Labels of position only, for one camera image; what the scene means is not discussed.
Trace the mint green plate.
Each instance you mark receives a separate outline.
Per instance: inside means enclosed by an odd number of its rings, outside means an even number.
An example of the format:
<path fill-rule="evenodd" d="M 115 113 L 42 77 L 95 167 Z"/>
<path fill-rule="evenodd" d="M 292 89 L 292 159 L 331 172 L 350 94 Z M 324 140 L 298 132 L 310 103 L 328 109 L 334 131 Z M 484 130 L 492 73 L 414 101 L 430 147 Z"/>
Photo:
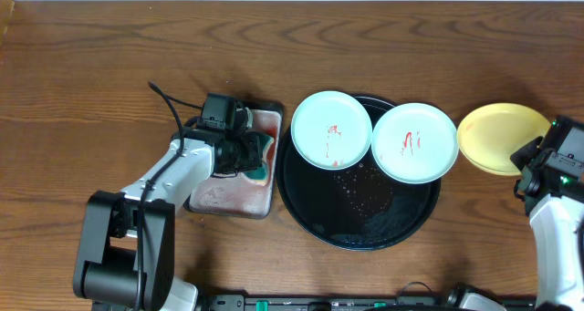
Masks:
<path fill-rule="evenodd" d="M 428 183 L 454 166 L 459 152 L 456 127 L 434 106 L 402 104 L 388 110 L 374 125 L 371 151 L 377 166 L 392 179 Z"/>
<path fill-rule="evenodd" d="M 370 115 L 356 98 L 327 90 L 305 98 L 290 125 L 293 145 L 309 164 L 328 171 L 357 164 L 371 145 Z"/>

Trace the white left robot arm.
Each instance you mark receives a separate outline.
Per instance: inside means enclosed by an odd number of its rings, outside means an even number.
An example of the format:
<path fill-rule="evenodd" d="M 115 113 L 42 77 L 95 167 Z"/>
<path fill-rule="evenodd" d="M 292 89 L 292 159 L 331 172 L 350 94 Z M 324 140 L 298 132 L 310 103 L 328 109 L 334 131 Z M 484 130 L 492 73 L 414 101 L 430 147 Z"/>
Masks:
<path fill-rule="evenodd" d="M 88 200 L 73 291 L 94 306 L 194 310 L 198 290 L 174 274 L 175 217 L 205 180 L 255 170 L 263 148 L 241 100 L 210 94 L 201 113 L 179 122 L 169 149 L 120 192 Z"/>

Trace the pale yellow plate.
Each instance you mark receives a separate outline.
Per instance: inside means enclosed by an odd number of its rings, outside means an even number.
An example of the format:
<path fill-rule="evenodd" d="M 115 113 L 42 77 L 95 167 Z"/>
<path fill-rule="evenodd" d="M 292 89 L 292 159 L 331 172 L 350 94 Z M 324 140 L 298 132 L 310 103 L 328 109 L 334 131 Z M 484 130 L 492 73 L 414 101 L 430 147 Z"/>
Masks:
<path fill-rule="evenodd" d="M 457 129 L 462 154 L 478 169 L 501 176 L 520 170 L 511 155 L 543 137 L 551 123 L 539 112 L 514 103 L 494 103 L 471 111 Z"/>

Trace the green scouring sponge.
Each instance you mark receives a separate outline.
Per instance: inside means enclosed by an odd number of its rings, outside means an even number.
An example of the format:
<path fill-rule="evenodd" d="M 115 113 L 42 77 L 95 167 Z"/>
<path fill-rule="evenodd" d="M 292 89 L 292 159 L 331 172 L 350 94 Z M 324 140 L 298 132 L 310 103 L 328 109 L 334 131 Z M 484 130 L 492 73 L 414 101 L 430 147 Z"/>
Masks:
<path fill-rule="evenodd" d="M 261 150 L 261 166 L 255 170 L 246 171 L 245 177 L 249 179 L 252 183 L 257 185 L 266 185 L 268 181 L 268 153 L 271 149 L 271 146 L 274 143 L 274 138 L 262 133 L 262 132 L 253 132 L 253 136 L 259 138 L 259 147 Z"/>

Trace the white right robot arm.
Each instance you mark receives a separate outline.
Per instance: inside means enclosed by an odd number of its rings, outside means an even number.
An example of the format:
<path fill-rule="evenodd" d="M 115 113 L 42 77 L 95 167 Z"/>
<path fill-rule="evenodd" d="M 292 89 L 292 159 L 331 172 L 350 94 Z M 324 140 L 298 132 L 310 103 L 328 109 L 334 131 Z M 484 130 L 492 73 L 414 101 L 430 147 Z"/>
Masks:
<path fill-rule="evenodd" d="M 535 309 L 583 311 L 583 124 L 558 116 L 510 160 L 536 240 Z"/>

